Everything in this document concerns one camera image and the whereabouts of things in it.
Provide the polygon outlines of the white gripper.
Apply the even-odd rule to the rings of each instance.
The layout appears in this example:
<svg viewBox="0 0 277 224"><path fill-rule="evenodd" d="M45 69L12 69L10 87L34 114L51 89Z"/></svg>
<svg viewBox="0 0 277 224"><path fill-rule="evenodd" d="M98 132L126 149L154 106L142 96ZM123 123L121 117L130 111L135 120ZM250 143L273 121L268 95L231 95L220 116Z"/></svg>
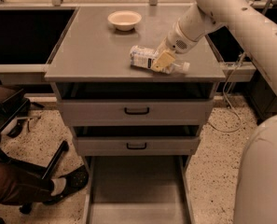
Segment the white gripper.
<svg viewBox="0 0 277 224"><path fill-rule="evenodd" d="M174 53L187 53L196 46L197 42L187 38L176 22L166 37L159 44L157 51L159 56L154 60L151 69L161 72L164 68L175 61Z"/></svg>

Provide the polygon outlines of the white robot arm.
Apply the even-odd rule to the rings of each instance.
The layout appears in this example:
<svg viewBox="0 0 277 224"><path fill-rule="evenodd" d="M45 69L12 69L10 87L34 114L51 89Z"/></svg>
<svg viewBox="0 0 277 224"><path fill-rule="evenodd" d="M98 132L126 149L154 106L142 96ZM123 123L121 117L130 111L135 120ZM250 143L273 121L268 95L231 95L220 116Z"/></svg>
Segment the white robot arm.
<svg viewBox="0 0 277 224"><path fill-rule="evenodd" d="M186 53L204 35L227 26L277 96L277 24L249 0L196 0L158 47ZM233 224L277 224L277 115L262 122L244 146Z"/></svg>

